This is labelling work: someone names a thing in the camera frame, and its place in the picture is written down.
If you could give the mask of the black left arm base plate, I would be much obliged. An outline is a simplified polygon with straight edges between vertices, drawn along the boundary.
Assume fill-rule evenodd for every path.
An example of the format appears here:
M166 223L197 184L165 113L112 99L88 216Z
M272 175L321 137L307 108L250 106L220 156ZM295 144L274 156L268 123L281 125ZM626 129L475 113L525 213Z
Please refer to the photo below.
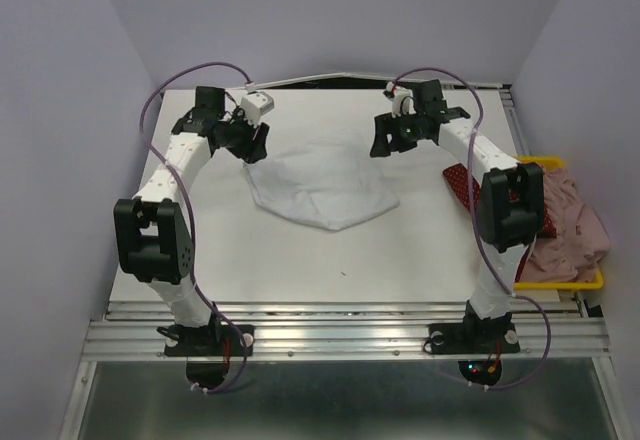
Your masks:
M229 325L189 328L181 325L160 326L156 331L164 338L167 357L250 357L253 355L255 327L237 326L240 335Z

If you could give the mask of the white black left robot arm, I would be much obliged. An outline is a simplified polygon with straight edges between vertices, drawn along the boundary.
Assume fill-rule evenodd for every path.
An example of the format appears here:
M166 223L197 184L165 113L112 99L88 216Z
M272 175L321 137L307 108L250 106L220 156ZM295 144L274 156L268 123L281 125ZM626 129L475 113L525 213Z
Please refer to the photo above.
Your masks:
M181 116L169 136L159 164L130 199L114 206L120 268L149 286L167 304L177 326L187 328L188 342L199 353L215 352L223 331L215 324L213 306L192 279L195 263L193 207L187 196L196 177L225 149L246 164L267 156L271 96L248 91L229 110L227 92L199 87L193 106Z

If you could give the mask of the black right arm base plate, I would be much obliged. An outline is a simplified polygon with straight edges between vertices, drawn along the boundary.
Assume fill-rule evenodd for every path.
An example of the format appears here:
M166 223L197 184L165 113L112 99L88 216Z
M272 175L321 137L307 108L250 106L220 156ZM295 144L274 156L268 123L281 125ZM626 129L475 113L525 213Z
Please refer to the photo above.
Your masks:
M462 323L433 323L422 349L425 353L446 356L478 356L490 353L516 354L521 351L513 324L507 329L474 331Z

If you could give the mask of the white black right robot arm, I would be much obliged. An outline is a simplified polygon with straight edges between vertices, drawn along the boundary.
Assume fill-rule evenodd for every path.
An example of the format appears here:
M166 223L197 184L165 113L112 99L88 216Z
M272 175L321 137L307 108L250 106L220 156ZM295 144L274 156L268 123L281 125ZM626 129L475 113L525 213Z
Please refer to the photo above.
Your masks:
M391 110L374 118L373 158L405 153L428 140L465 164L467 196L482 265L460 326L463 344L482 350L507 330L521 260L545 220L542 169L523 164L481 134L461 107L447 104L439 81L387 83Z

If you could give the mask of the white skirt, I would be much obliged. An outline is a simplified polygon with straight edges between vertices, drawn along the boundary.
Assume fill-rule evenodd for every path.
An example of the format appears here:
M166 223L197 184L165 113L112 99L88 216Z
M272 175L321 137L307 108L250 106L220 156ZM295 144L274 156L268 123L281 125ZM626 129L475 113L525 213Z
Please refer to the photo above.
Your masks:
M293 223L341 231L400 205L361 136L341 130L244 167L254 203Z

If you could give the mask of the red polka dot skirt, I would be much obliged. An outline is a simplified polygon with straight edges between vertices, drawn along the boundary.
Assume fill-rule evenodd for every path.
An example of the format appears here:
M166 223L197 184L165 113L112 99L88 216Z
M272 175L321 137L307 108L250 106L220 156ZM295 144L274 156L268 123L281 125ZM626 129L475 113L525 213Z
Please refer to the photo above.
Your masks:
M443 170L443 177L446 183L449 185L453 194L459 200L459 202L463 205L463 207L470 211L470 201L469 201L469 193L468 193L468 180L467 180L467 169L462 163L455 164ZM544 223L543 228L537 233L536 239L554 239L557 235L557 230L552 222L552 219L549 215L547 205L544 205ZM533 253L533 246L530 246L526 254L521 259L515 282L518 283L522 277L522 273L525 269L525 265L529 260L529 257Z

